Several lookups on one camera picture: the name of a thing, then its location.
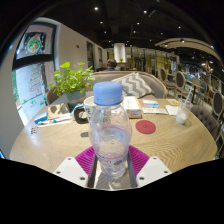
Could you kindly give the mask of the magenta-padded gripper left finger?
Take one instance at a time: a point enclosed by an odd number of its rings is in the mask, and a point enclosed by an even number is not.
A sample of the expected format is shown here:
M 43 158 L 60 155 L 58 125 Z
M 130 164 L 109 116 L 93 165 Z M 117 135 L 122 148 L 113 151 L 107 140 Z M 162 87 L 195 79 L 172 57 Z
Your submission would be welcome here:
M 92 188 L 95 182 L 97 157 L 92 147 L 76 157 L 67 157 L 54 174 L 84 188 Z

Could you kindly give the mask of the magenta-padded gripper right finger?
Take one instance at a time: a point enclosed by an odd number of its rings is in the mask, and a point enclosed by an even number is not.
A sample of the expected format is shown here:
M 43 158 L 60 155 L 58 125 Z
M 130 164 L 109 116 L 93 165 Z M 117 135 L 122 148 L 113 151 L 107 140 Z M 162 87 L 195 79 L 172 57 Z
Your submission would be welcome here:
M 132 188 L 143 187 L 171 174 L 157 156 L 149 157 L 134 146 L 129 147 L 127 162 Z

